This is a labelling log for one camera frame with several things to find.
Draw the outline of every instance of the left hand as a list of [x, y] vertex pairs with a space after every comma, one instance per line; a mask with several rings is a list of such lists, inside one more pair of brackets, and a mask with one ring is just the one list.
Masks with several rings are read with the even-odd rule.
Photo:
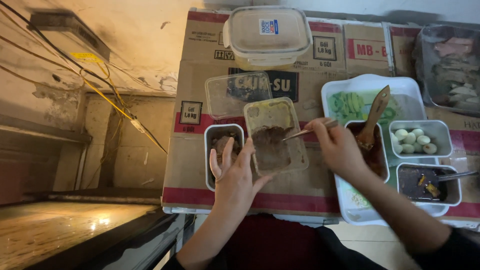
[[216, 160], [216, 151], [210, 151], [210, 169], [215, 176], [215, 203], [213, 211], [220, 211], [223, 215], [232, 215], [237, 222], [241, 222], [252, 206], [253, 198], [272, 176], [264, 176], [255, 183], [252, 181], [250, 160], [255, 153], [253, 141], [247, 139], [237, 160], [231, 164], [231, 154], [234, 139], [230, 138], [225, 145], [222, 155], [222, 169]]

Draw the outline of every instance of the white bowl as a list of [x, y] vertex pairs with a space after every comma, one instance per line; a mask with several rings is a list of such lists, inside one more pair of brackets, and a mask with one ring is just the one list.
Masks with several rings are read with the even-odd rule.
[[[345, 127], [348, 126], [348, 124], [350, 123], [364, 123], [365, 121], [364, 120], [351, 120], [351, 121], [348, 121], [346, 124], [345, 124]], [[390, 179], [390, 170], [388, 169], [388, 160], [387, 160], [387, 154], [385, 152], [385, 141], [384, 141], [384, 136], [382, 134], [382, 127], [380, 126], [379, 123], [377, 123], [377, 126], [379, 128], [379, 132], [380, 132], [380, 138], [382, 139], [382, 151], [384, 153], [384, 160], [385, 160], [385, 167], [386, 167], [386, 178], [384, 180], [385, 183], [388, 182], [388, 179]]]
[[239, 136], [240, 143], [243, 148], [245, 144], [245, 137], [243, 133], [243, 128], [237, 124], [223, 124], [223, 125], [211, 125], [207, 127], [204, 133], [204, 142], [205, 142], [205, 184], [207, 185], [208, 189], [215, 192], [215, 182], [212, 174], [212, 170], [210, 170], [210, 149], [212, 149], [212, 136], [215, 132], [229, 132], [235, 133], [235, 135]]
[[[396, 167], [396, 190], [398, 193], [402, 194], [400, 192], [400, 183], [398, 181], [398, 169], [400, 166], [403, 165], [408, 165], [409, 167], [422, 167], [422, 168], [434, 168], [434, 169], [449, 169], [452, 170], [452, 173], [457, 173], [458, 171], [452, 167], [452, 166], [447, 166], [447, 165], [433, 165], [433, 164], [417, 164], [417, 163], [408, 163], [408, 162], [402, 162]], [[447, 198], [443, 202], [418, 202], [412, 200], [413, 203], [415, 204], [432, 204], [432, 205], [448, 205], [448, 206], [457, 206], [460, 204], [462, 201], [462, 189], [460, 187], [460, 179], [454, 179], [454, 180], [447, 180], [446, 181], [447, 185]]]
[[395, 133], [398, 129], [406, 129], [411, 131], [419, 128], [423, 130], [426, 136], [431, 140], [431, 143], [437, 146], [435, 154], [413, 153], [413, 154], [397, 154], [393, 148], [393, 153], [401, 159], [411, 158], [446, 158], [452, 154], [452, 139], [450, 138], [450, 131], [448, 126], [440, 120], [416, 120], [416, 121], [392, 121], [388, 126], [389, 135]]

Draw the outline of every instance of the hand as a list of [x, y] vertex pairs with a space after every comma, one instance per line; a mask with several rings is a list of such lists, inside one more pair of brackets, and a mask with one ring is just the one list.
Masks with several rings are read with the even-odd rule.
[[225, 145], [222, 155], [222, 169], [216, 160], [216, 151], [210, 151], [210, 169], [215, 176], [215, 203], [213, 211], [220, 211], [226, 215], [233, 215], [237, 222], [241, 222], [252, 206], [253, 198], [262, 187], [272, 180], [272, 176], [264, 176], [255, 183], [252, 182], [250, 160], [255, 153], [253, 141], [247, 139], [237, 160], [231, 164], [234, 139], [230, 138]]
[[370, 168], [363, 160], [355, 137], [349, 129], [340, 125], [327, 130], [324, 123], [328, 120], [314, 119], [306, 124], [305, 129], [313, 129], [317, 135], [324, 162], [334, 173], [348, 182], [358, 179], [359, 174], [368, 172]]

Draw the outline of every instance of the wooden handle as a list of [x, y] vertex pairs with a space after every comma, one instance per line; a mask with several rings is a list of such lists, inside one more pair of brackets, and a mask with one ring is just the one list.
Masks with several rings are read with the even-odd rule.
[[390, 100], [390, 86], [385, 86], [375, 97], [372, 103], [372, 107], [370, 108], [370, 112], [368, 113], [368, 119], [365, 123], [364, 128], [371, 128], [372, 130], [375, 128], [380, 116], [384, 112], [385, 108], [387, 108], [388, 101]]

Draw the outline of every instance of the peeled quail egg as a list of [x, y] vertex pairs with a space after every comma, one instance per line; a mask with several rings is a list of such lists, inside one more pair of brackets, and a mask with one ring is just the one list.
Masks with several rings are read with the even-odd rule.
[[437, 152], [437, 146], [434, 144], [425, 144], [423, 146], [423, 151], [427, 154], [435, 154]]
[[423, 153], [423, 145], [417, 142], [414, 142], [412, 145], [413, 145], [413, 148], [415, 149], [415, 153]]
[[398, 144], [398, 138], [395, 136], [395, 134], [393, 134], [392, 132], [390, 132], [390, 136], [392, 138], [392, 143], [394, 145], [397, 145]]
[[395, 151], [395, 153], [400, 154], [403, 151], [403, 147], [399, 144], [394, 144], [393, 150]]
[[413, 152], [415, 151], [415, 148], [413, 147], [413, 145], [409, 145], [409, 144], [402, 144], [402, 149], [403, 149], [403, 153], [405, 154], [413, 154]]
[[417, 138], [417, 143], [421, 144], [421, 145], [425, 145], [427, 143], [430, 142], [430, 138], [428, 138], [427, 136], [425, 135], [422, 135], [422, 136], [419, 136]]
[[395, 136], [399, 141], [405, 139], [405, 137], [407, 137], [407, 134], [408, 132], [405, 129], [399, 129], [395, 131]]
[[422, 136], [422, 135], [425, 135], [423, 130], [421, 130], [419, 128], [416, 128], [416, 129], [412, 130], [412, 133], [415, 134], [415, 137], [417, 137], [417, 138]]
[[407, 134], [407, 137], [403, 139], [403, 143], [412, 145], [417, 140], [417, 136], [413, 132]]

